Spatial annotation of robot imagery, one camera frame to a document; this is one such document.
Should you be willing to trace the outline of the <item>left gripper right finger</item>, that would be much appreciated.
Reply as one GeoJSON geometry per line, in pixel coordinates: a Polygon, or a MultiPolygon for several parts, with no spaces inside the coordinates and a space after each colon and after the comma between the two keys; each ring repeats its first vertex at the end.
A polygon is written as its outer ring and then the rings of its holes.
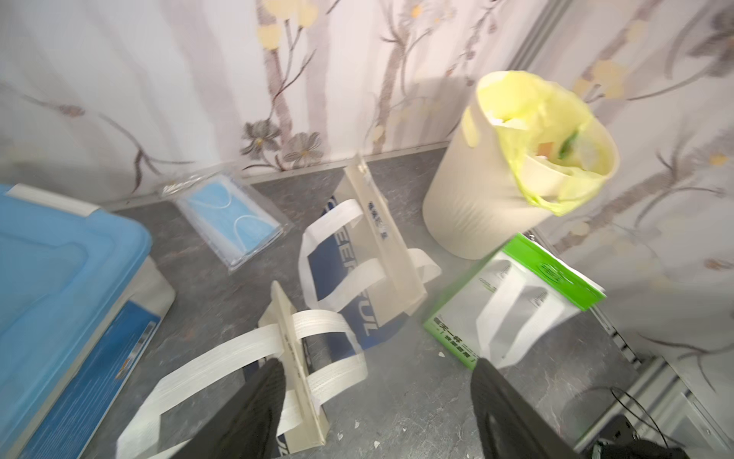
{"type": "Polygon", "coordinates": [[[488,360],[472,371],[470,395],[485,458],[577,458],[488,360]]]}

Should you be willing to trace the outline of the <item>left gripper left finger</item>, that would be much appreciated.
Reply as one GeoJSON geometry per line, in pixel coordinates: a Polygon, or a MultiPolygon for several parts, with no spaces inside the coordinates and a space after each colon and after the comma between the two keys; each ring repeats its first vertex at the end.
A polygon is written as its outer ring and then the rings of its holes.
{"type": "Polygon", "coordinates": [[[173,458],[270,458],[285,395],[284,366],[268,361],[173,458]]]}

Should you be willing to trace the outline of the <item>blue paper bag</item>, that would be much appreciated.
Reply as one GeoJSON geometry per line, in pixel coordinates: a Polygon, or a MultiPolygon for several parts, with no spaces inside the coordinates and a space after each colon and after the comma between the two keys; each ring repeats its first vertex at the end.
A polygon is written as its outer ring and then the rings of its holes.
{"type": "Polygon", "coordinates": [[[361,156],[321,216],[305,229],[298,260],[305,304],[341,315],[364,349],[391,339],[427,298],[442,268],[403,240],[361,156]]]}
{"type": "Polygon", "coordinates": [[[278,282],[259,326],[166,375],[147,396],[116,445],[118,458],[269,458],[279,436],[301,428],[315,445],[326,440],[323,405],[368,376],[364,353],[342,315],[296,311],[278,282]],[[342,334],[352,356],[310,373],[305,338],[342,334]],[[161,449],[162,415],[225,376],[257,365],[234,396],[191,439],[161,449]]]}

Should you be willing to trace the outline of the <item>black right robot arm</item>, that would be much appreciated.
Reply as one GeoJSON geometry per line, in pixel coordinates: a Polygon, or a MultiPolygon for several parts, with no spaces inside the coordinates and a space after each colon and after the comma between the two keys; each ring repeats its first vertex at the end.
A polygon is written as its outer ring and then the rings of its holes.
{"type": "Polygon", "coordinates": [[[583,458],[689,458],[684,444],[664,434],[657,421],[629,392],[616,386],[602,386],[602,389],[609,390],[615,401],[640,424],[653,428],[663,443],[641,438],[625,416],[615,415],[583,449],[583,458]]]}

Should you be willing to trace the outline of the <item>green white paper bag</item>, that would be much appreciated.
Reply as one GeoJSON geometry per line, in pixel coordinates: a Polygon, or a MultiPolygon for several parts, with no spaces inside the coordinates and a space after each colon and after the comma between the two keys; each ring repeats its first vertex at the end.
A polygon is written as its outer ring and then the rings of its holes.
{"type": "Polygon", "coordinates": [[[481,359],[505,368],[604,298],[600,285],[518,233],[448,289],[424,329],[470,369],[481,359]]]}

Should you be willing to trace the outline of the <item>blue lidded storage box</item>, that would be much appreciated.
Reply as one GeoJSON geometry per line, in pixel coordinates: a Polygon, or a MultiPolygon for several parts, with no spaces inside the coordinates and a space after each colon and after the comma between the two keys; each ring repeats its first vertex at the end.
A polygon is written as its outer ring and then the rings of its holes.
{"type": "Polygon", "coordinates": [[[1,189],[1,454],[78,458],[175,291],[139,222],[17,184],[1,189]]]}

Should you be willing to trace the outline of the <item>cream trash bin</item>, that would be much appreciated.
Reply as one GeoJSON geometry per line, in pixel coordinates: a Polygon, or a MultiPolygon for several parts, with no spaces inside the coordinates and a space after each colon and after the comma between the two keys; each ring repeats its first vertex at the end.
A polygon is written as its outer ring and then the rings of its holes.
{"type": "Polygon", "coordinates": [[[556,216],[520,194],[497,135],[480,114],[476,87],[422,205],[433,238],[451,254],[470,260],[556,216]]]}

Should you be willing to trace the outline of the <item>yellow-green bin liner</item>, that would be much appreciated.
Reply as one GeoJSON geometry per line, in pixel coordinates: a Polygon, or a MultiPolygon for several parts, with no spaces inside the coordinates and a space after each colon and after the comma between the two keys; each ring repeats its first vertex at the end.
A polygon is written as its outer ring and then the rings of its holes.
{"type": "Polygon", "coordinates": [[[591,201],[619,168],[605,126],[575,93],[522,71],[494,72],[476,87],[517,189],[556,216],[591,201]]]}

